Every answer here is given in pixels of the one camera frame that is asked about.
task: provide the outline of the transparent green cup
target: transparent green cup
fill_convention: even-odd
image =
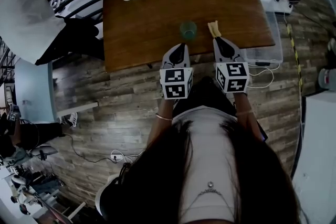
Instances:
[[[186,21],[181,23],[180,32],[184,39],[193,40],[196,37],[197,25],[192,21]]]

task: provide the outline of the wood plank flooring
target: wood plank flooring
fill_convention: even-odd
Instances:
[[[304,0],[287,17],[302,65],[303,94],[315,91],[317,74],[326,64],[324,54],[328,33],[301,13],[332,29],[335,20],[327,0]],[[274,71],[274,82],[265,89],[249,89],[248,96],[260,125],[269,136],[268,144],[277,152],[290,172],[300,130],[299,86],[295,57],[282,15],[277,16],[283,46],[283,63]],[[214,77],[213,55],[192,57],[195,82],[203,76]],[[57,109],[98,101],[99,107],[79,113],[77,128],[70,131],[79,154],[91,160],[109,157],[114,149],[125,154],[138,154],[145,148],[162,91],[159,84],[160,63],[153,69],[140,66],[106,73],[103,62],[82,57],[54,70]],[[253,86],[265,86],[271,74],[252,77]],[[94,206],[95,194],[117,173],[121,164],[103,160],[96,164],[75,155],[69,137],[50,142],[59,153],[49,162],[34,160],[37,169],[53,170],[66,184],[62,193],[77,202]]]

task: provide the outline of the white t-shirt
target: white t-shirt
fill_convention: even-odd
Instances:
[[[0,0],[0,36],[26,61],[35,64],[64,27],[47,0]]]
[[[181,223],[204,219],[234,222],[236,187],[238,187],[233,147],[220,124],[236,118],[213,108],[200,106],[174,118],[191,120],[193,155],[182,192]],[[206,193],[208,183],[218,194]]]

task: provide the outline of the bracelet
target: bracelet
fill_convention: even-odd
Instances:
[[[159,119],[161,120],[165,120],[165,121],[173,121],[173,119],[167,119],[167,118],[164,118],[164,117],[161,117],[159,114],[155,114]]]
[[[252,109],[250,109],[248,111],[238,112],[238,113],[236,113],[236,116],[246,115],[246,114],[250,114],[250,113],[253,113]]]

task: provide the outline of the brown tabletop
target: brown tabletop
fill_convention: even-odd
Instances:
[[[180,34],[188,20],[197,24],[193,41]],[[191,55],[212,52],[207,23],[215,20],[222,36],[240,48],[274,45],[260,0],[104,0],[106,71],[160,61],[182,42]]]

